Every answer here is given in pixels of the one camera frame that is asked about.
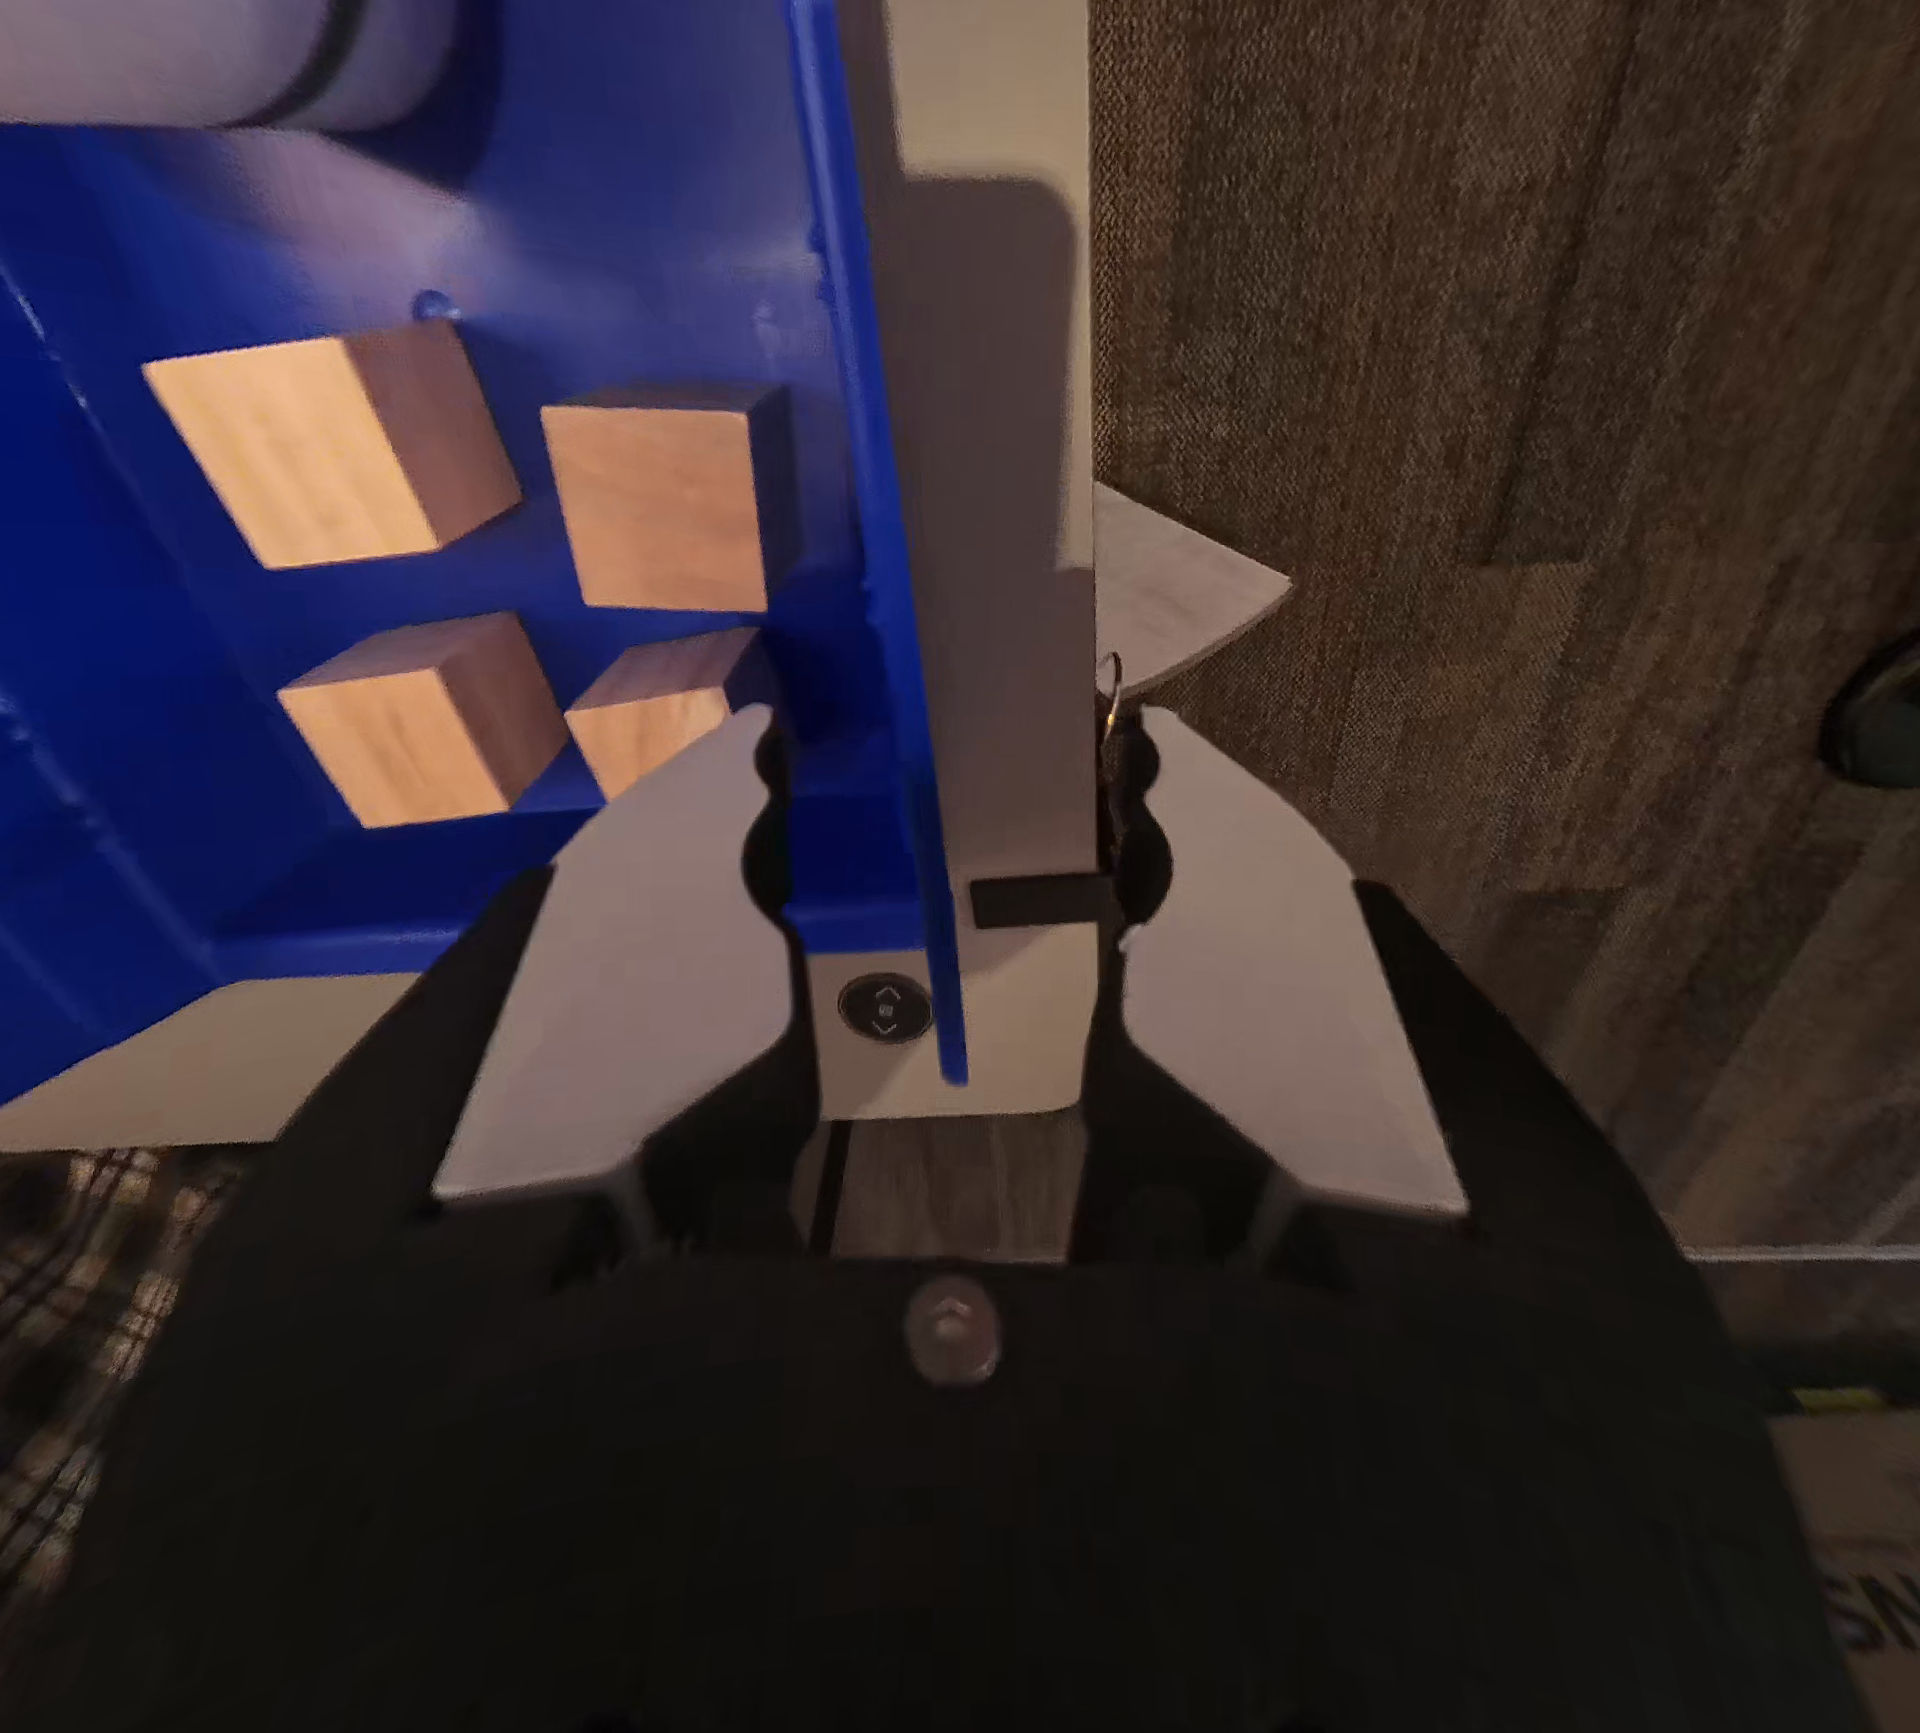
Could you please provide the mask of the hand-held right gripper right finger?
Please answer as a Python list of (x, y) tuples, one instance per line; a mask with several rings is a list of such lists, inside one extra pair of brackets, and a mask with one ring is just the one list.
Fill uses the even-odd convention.
[(1353, 867), (1169, 709), (1141, 707), (1125, 744), (1125, 1037), (1303, 1198), (1462, 1219)]

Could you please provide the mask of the wooden cube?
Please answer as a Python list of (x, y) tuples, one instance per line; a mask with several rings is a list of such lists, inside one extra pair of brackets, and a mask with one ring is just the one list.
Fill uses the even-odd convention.
[(625, 648), (563, 712), (603, 800), (682, 756), (733, 712), (769, 704), (760, 628), (733, 625)]
[(397, 626), (278, 689), (363, 829), (506, 814), (570, 744), (512, 612)]
[(804, 558), (783, 385), (625, 381), (540, 409), (563, 529), (596, 608), (769, 612)]
[(176, 356), (142, 375), (266, 570), (443, 551), (523, 505), (452, 318)]

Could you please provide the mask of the grey table foot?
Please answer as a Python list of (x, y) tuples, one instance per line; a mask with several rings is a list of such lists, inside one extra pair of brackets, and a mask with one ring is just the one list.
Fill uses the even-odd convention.
[(1172, 520), (1104, 482), (1091, 485), (1095, 681), (1143, 696), (1214, 657), (1292, 591), (1292, 577)]

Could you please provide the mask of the blue plastic bin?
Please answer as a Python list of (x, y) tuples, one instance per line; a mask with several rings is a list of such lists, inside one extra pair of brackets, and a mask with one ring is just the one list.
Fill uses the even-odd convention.
[[(462, 0), (379, 130), (3, 123), (3, 1102), (252, 979), (433, 964), (602, 803), (570, 737), (506, 812), (363, 829), (278, 689), (512, 612), (568, 707), (628, 647), (762, 631), (786, 920), (931, 957), (963, 1063), (835, 0)], [(523, 505), (443, 551), (266, 570), (142, 368), (452, 318)], [(540, 409), (783, 385), (804, 558), (769, 612), (582, 600)]]

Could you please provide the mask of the round desk control button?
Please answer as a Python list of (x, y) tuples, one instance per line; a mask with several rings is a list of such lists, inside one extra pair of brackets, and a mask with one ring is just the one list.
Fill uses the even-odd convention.
[(926, 985), (898, 972), (867, 972), (850, 977), (837, 994), (841, 1022), (879, 1046), (904, 1046), (934, 1026), (934, 1002)]

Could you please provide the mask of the person in plaid shirt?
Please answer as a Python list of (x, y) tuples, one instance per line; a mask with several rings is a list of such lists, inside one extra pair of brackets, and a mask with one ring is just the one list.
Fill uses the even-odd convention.
[(59, 1586), (106, 1431), (255, 1145), (1, 1158), (3, 1644)]

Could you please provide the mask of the cardboard box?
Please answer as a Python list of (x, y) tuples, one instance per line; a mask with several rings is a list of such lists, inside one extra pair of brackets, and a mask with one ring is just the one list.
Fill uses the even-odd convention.
[(1918, 1726), (1918, 1411), (1779, 1416), (1769, 1436), (1836, 1646), (1877, 1730)]

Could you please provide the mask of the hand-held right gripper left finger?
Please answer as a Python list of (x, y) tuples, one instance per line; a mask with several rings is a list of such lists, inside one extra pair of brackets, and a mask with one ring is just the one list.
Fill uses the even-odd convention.
[[(555, 857), (437, 1200), (701, 1206), (707, 1181), (791, 1183), (820, 1122), (818, 1058), (793, 939), (746, 869), (756, 822), (778, 814), (762, 770), (778, 747), (774, 709), (743, 706)], [(672, 1128), (659, 1198), (643, 1156)]]

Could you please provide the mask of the dark chair caster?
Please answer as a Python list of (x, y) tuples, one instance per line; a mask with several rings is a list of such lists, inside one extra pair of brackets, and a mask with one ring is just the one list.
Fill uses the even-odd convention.
[(1850, 785), (1918, 789), (1915, 628), (1877, 647), (1836, 689), (1820, 720), (1817, 756)]

